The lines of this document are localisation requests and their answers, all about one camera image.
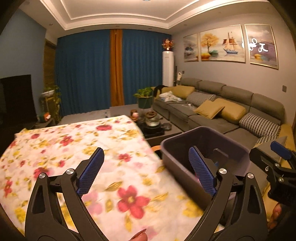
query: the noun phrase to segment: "ceiling molding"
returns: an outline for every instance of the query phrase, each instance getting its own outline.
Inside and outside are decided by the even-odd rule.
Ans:
[[[64,1],[61,1],[61,4],[67,13],[70,21],[66,22],[59,11],[56,9],[52,0],[40,0],[42,4],[47,8],[47,10],[52,14],[56,21],[61,25],[64,30],[71,30],[74,28],[81,28],[92,25],[105,25],[105,24],[135,24],[135,25],[144,25],[152,26],[162,29],[170,29],[181,22],[194,17],[203,12],[226,6],[236,3],[244,2],[269,2],[268,0],[214,0],[209,3],[206,3],[202,6],[196,7],[193,10],[190,10],[181,16],[177,17],[178,13],[186,10],[189,6],[192,6],[195,3],[198,3],[200,0],[195,0],[190,4],[180,8],[178,11],[174,12],[167,18],[157,18],[153,16],[139,15],[139,14],[128,14],[128,13],[110,13],[110,14],[96,14],[96,15],[85,15],[81,17],[72,18],[67,10]]]

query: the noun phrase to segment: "orange curtain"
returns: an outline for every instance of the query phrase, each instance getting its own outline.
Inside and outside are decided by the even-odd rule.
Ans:
[[[122,29],[110,30],[111,106],[124,105],[122,77]]]

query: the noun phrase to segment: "blue curtain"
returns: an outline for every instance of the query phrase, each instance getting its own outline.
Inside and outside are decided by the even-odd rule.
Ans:
[[[135,104],[138,89],[162,84],[162,42],[171,35],[124,29],[122,38],[123,91],[125,104]]]
[[[61,91],[61,114],[110,107],[110,30],[72,34],[58,39],[56,84]]]

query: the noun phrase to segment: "curtain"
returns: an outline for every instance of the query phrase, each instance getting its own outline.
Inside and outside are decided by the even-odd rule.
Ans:
[[[110,30],[111,106],[124,105],[122,79],[122,29]]]
[[[135,104],[138,89],[162,84],[162,42],[171,35],[124,29],[122,38],[125,104]]]
[[[58,39],[55,81],[61,91],[61,114],[110,107],[110,30]]]

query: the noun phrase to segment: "ashtray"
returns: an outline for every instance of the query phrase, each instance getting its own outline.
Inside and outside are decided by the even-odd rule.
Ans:
[[[163,123],[161,126],[165,131],[170,131],[172,129],[172,124],[170,123]]]

